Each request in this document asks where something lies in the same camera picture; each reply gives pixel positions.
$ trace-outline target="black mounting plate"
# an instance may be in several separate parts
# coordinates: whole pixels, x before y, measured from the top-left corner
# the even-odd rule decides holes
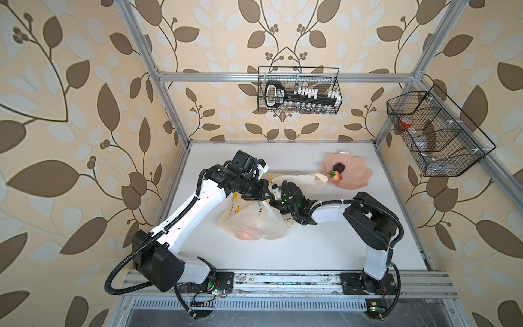
[[[343,294],[345,295],[368,295],[365,292],[363,282],[360,280],[361,273],[341,273],[340,279],[342,281]],[[385,289],[385,295],[396,295],[396,283],[391,274],[385,274],[382,280],[383,288]]]
[[[232,292],[232,286],[234,284],[234,273],[233,272],[216,272],[216,281],[218,282],[218,289],[223,289],[227,293]],[[207,285],[185,283],[184,285],[187,290],[186,293],[199,293],[207,289]]]

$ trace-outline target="label on black tool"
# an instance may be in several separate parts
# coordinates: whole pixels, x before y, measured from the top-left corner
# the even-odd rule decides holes
[[[285,93],[284,90],[279,89],[276,91],[276,103],[283,103],[283,94]]]

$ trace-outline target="floral wallpaper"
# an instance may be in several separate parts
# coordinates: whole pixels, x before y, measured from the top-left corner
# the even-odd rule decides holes
[[[351,141],[372,140],[386,119],[385,102],[398,83],[341,83],[336,115],[303,115],[257,108],[253,84],[173,82],[184,128],[193,140]]]
[[[246,72],[248,66],[411,72],[445,0],[131,0],[166,72]]]
[[[521,1],[471,0],[425,75],[494,140],[491,155],[521,182],[522,13]],[[479,165],[460,177],[421,177],[396,133],[381,149],[435,268],[449,273],[470,320],[523,325],[522,213]]]
[[[0,324],[102,326],[182,146],[112,1],[0,17]]]

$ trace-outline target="plastic bag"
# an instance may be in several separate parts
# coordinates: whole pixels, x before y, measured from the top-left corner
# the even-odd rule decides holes
[[[301,188],[306,198],[310,198],[327,183],[327,176],[322,174],[301,176],[271,174],[263,177],[269,179],[269,189],[273,184],[281,186],[284,179],[293,182]],[[271,207],[269,200],[245,201],[238,193],[234,193],[230,199],[230,209],[218,219],[218,226],[237,239],[281,239],[294,222],[290,215],[284,217],[279,210]]]

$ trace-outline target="robotic arm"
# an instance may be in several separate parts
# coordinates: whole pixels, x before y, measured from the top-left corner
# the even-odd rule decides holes
[[[117,265],[105,282],[109,294],[125,294],[151,285],[167,291],[175,285],[194,283],[212,285],[216,268],[205,259],[177,256],[183,242],[198,223],[230,193],[240,193],[244,200],[267,200],[282,214],[290,213],[295,221],[317,224],[348,221],[367,244],[361,283],[368,293],[377,294],[391,264],[394,244],[403,236],[403,228],[393,213],[364,192],[351,200],[330,200],[316,203],[307,200],[299,187],[284,181],[269,192],[269,182],[260,177],[268,171],[263,159],[255,159],[238,151],[231,161],[203,170],[196,192],[164,222],[149,233],[138,231],[132,239],[133,252]],[[394,240],[390,241],[399,230]],[[114,289],[116,274],[133,260],[133,266],[149,282]]]

